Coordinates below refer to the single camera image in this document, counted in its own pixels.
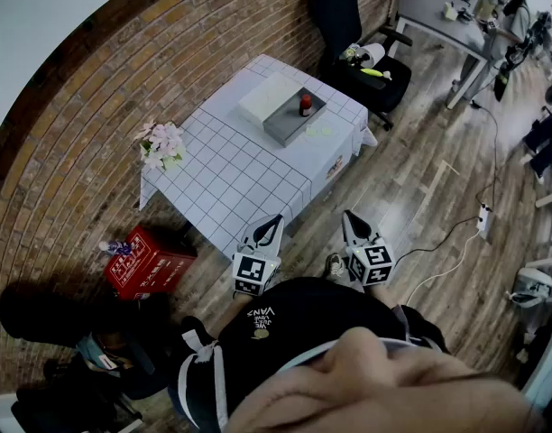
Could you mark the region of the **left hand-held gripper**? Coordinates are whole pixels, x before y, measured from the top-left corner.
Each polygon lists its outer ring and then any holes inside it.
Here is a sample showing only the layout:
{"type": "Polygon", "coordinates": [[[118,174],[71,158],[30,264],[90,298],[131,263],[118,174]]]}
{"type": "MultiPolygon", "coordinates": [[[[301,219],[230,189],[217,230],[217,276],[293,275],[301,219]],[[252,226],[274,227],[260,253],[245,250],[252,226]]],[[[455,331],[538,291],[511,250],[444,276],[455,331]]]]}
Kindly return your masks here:
{"type": "Polygon", "coordinates": [[[236,292],[262,295],[281,265],[282,214],[259,218],[248,225],[232,262],[236,292]]]}

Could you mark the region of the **grey rectangular tray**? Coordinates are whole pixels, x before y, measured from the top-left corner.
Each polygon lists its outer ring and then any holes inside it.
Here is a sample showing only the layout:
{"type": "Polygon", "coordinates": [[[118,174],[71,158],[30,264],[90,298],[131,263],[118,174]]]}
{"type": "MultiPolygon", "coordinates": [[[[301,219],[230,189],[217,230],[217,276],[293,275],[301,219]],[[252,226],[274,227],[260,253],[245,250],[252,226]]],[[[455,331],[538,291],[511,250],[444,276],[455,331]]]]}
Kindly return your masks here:
{"type": "Polygon", "coordinates": [[[263,121],[262,128],[276,143],[287,147],[316,122],[326,109],[325,100],[306,88],[301,88],[263,121]],[[300,113],[300,103],[304,96],[311,99],[311,108],[307,115],[300,113]]]}

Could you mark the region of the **person's right forearm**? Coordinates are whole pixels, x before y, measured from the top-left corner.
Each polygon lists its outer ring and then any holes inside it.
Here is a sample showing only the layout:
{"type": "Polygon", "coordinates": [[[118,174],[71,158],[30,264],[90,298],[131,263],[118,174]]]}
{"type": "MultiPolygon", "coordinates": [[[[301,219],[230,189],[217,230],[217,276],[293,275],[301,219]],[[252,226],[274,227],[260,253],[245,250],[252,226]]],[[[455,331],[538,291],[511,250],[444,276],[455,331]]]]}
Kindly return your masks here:
{"type": "Polygon", "coordinates": [[[390,291],[383,284],[368,287],[367,293],[376,298],[378,301],[382,302],[390,309],[393,309],[397,306],[397,302],[390,294],[390,291]]]}

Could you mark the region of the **person's left forearm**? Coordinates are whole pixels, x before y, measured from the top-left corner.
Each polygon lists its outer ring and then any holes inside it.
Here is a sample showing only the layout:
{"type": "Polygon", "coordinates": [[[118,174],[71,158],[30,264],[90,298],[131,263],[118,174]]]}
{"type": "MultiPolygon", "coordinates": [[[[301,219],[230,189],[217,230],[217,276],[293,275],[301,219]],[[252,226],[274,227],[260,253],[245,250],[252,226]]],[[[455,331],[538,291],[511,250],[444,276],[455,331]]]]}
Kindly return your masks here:
{"type": "Polygon", "coordinates": [[[235,291],[233,300],[216,322],[216,333],[219,335],[222,330],[242,311],[242,309],[255,299],[254,296],[235,291]]]}

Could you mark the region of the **red plastic crate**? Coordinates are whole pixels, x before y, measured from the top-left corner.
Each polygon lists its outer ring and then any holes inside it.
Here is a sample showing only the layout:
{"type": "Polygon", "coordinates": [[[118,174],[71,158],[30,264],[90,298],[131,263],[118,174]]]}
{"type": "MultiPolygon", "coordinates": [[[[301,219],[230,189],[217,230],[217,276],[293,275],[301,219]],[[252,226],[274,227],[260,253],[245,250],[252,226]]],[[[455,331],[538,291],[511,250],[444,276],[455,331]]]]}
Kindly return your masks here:
{"type": "Polygon", "coordinates": [[[120,299],[145,299],[153,293],[171,293],[198,258],[194,247],[176,231],[136,226],[126,237],[128,254],[108,261],[104,276],[120,299]]]}

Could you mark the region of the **white box lid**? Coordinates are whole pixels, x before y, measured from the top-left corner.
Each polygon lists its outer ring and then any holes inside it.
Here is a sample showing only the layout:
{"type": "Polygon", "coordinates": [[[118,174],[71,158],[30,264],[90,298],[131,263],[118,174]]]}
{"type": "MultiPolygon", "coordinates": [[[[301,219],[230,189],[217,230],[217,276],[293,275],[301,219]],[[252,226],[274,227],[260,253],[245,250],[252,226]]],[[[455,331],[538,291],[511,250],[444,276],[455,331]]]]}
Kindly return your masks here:
{"type": "Polygon", "coordinates": [[[238,110],[248,122],[262,127],[264,122],[299,93],[303,86],[280,72],[273,72],[238,103],[238,110]]]}

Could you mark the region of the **person's shoe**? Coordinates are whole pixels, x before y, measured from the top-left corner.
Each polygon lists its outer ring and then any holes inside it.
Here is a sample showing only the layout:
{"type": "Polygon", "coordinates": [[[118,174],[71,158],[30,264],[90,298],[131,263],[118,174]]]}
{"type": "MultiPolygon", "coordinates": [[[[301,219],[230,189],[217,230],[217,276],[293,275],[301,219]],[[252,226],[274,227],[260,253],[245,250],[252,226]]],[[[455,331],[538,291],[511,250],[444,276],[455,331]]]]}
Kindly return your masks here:
{"type": "Polygon", "coordinates": [[[324,278],[340,282],[345,279],[345,263],[338,253],[331,253],[326,259],[324,278]]]}

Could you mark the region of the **table with checked white cloth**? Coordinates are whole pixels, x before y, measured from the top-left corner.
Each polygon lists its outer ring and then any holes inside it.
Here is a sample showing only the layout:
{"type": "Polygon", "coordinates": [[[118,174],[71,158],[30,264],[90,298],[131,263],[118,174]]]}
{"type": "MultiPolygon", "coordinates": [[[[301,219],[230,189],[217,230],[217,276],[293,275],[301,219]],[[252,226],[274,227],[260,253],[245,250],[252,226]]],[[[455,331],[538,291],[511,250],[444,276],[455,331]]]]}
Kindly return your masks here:
{"type": "Polygon", "coordinates": [[[310,75],[257,56],[197,108],[181,127],[185,159],[166,171],[144,167],[139,206],[159,191],[218,250],[231,256],[245,227],[282,214],[289,223],[357,155],[377,142],[367,109],[310,75]],[[287,147],[246,121],[239,101],[273,72],[297,80],[327,102],[312,127],[287,147]]]}

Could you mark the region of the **person's black t-shirt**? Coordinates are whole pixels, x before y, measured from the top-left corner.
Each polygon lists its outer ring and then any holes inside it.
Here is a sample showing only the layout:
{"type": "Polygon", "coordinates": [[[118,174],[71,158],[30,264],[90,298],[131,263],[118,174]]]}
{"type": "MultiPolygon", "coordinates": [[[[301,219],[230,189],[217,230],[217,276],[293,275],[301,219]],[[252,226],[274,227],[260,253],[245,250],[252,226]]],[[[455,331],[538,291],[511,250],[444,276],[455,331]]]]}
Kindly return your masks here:
{"type": "Polygon", "coordinates": [[[252,299],[212,337],[187,317],[171,357],[169,395],[201,433],[221,433],[230,414],[280,370],[325,353],[353,327],[372,331],[388,350],[447,350],[441,331],[407,306],[319,278],[282,282],[252,299]]]}

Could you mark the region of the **pink flowers in white pot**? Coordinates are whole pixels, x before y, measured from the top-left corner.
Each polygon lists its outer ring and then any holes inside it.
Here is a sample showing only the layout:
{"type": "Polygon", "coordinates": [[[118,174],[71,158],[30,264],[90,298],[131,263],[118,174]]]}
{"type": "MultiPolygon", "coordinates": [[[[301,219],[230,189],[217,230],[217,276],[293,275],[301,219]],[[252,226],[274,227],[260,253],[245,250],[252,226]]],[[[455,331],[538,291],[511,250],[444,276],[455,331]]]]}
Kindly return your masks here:
{"type": "Polygon", "coordinates": [[[140,146],[140,159],[151,169],[166,171],[185,157],[182,130],[172,121],[156,124],[154,120],[144,124],[134,140],[140,146]]]}

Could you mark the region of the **white chair base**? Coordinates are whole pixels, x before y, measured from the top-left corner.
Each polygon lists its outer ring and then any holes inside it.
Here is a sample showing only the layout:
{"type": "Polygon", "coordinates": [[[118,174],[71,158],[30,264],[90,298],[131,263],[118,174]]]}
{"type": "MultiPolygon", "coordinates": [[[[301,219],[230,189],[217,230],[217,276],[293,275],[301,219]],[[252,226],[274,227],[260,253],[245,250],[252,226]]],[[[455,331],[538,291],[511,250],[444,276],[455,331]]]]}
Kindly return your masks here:
{"type": "Polygon", "coordinates": [[[552,291],[552,278],[535,268],[520,268],[508,300],[521,307],[529,309],[536,307],[549,298],[552,291]]]}

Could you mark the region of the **white paper roll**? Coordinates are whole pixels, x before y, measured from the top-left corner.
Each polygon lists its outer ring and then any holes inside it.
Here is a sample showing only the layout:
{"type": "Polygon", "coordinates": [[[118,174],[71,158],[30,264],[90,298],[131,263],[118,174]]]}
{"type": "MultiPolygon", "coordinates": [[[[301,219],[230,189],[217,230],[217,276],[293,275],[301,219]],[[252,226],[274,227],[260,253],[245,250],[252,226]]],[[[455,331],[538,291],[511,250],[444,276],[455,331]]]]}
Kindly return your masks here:
{"type": "Polygon", "coordinates": [[[376,65],[384,56],[385,49],[380,43],[371,43],[364,45],[361,48],[362,56],[367,54],[369,56],[369,61],[372,66],[376,65]]]}

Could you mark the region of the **black office chair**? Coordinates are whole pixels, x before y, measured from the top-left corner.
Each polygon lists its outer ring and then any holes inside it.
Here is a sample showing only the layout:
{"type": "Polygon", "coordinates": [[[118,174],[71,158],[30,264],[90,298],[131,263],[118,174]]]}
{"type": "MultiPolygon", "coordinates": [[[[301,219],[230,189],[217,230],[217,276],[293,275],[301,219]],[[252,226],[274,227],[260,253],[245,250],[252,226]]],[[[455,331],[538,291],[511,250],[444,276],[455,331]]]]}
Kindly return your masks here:
{"type": "Polygon", "coordinates": [[[365,72],[364,63],[372,58],[370,55],[354,55],[349,59],[341,56],[352,44],[363,45],[377,33],[385,36],[382,47],[386,51],[397,42],[410,47],[412,40],[389,25],[363,35],[358,0],[308,0],[308,9],[325,44],[319,62],[322,80],[365,106],[383,121],[385,130],[392,129],[393,123],[387,114],[403,99],[411,79],[410,68],[383,53],[376,66],[391,76],[375,77],[365,72]]]}

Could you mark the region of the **black backpack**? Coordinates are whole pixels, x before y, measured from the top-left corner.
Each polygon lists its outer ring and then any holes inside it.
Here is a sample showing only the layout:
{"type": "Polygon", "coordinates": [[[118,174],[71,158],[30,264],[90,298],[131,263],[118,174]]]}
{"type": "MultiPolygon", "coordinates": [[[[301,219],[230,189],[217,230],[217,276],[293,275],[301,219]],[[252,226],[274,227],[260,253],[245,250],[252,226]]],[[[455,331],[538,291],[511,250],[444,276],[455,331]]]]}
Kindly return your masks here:
{"type": "Polygon", "coordinates": [[[85,304],[28,286],[0,296],[0,321],[12,337],[74,351],[44,365],[44,383],[25,385],[11,407],[24,433],[116,433],[125,399],[164,390],[170,362],[165,295],[85,304]]]}

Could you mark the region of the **grey desk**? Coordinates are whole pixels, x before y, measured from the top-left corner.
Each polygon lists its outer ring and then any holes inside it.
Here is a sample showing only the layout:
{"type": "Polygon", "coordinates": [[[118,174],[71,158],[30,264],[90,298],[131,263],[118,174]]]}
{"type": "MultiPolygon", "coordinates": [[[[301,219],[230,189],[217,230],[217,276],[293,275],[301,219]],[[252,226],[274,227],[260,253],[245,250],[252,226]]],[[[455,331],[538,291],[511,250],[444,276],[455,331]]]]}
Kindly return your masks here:
{"type": "Polygon", "coordinates": [[[448,109],[453,109],[483,70],[487,58],[483,33],[478,24],[474,21],[464,24],[446,19],[444,13],[446,4],[453,4],[457,9],[463,2],[461,0],[397,0],[395,31],[403,34],[407,26],[414,27],[452,45],[476,61],[468,77],[460,84],[446,105],[448,109]]]}

